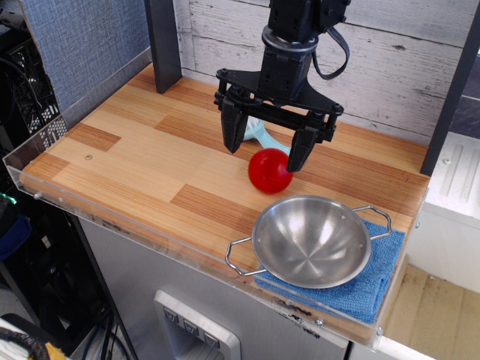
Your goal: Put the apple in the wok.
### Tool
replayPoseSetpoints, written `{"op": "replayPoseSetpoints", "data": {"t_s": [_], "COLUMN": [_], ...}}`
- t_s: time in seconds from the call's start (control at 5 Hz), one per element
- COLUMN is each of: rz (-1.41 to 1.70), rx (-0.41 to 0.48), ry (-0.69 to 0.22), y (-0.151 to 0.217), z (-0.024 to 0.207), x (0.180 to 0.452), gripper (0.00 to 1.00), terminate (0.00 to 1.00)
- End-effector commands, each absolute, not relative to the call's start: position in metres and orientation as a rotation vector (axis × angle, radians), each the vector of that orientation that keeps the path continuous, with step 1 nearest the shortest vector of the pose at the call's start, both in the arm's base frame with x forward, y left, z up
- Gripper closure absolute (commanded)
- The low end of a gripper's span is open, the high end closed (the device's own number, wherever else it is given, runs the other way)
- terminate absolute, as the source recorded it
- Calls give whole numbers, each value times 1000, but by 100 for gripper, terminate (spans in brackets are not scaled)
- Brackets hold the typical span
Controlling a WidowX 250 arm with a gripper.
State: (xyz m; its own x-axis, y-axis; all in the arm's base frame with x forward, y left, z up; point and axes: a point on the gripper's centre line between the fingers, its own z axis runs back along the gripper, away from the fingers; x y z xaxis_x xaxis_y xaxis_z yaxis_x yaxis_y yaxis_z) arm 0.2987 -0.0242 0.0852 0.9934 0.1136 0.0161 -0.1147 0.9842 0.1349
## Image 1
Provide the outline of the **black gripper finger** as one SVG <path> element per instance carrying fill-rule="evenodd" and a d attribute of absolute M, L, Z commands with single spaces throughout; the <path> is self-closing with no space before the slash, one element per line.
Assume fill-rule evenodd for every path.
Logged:
<path fill-rule="evenodd" d="M 241 104 L 227 93 L 221 108 L 221 127 L 223 144 L 230 153 L 235 153 L 242 144 L 248 122 L 248 115 L 243 112 Z"/>
<path fill-rule="evenodd" d="M 289 173 L 297 173 L 305 165 L 305 162 L 317 143 L 319 132 L 318 129 L 309 126 L 299 128 L 295 131 L 286 168 Z"/>

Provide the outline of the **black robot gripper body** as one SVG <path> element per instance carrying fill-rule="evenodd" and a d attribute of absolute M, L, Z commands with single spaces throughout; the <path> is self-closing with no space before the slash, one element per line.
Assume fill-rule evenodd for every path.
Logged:
<path fill-rule="evenodd" d="M 332 140 L 343 107 L 317 92 L 308 82 L 312 55 L 266 53 L 262 70 L 221 68 L 214 103 L 221 111 L 227 93 L 248 116 L 296 131 L 309 126 L 319 130 L 316 142 Z"/>

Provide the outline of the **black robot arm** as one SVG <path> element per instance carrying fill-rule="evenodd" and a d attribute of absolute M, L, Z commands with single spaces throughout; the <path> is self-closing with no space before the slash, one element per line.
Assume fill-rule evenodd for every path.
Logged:
<path fill-rule="evenodd" d="M 286 169 L 302 169 L 317 143 L 330 141 L 336 121 L 344 112 L 337 102 L 316 91 L 308 82 L 311 68 L 318 69 L 317 45 L 328 34 L 344 53 L 350 49 L 335 29 L 345 21 L 348 1 L 271 1 L 262 66 L 257 72 L 217 71 L 215 104 L 221 112 L 223 143 L 236 152 L 245 138 L 249 117 L 293 130 Z"/>

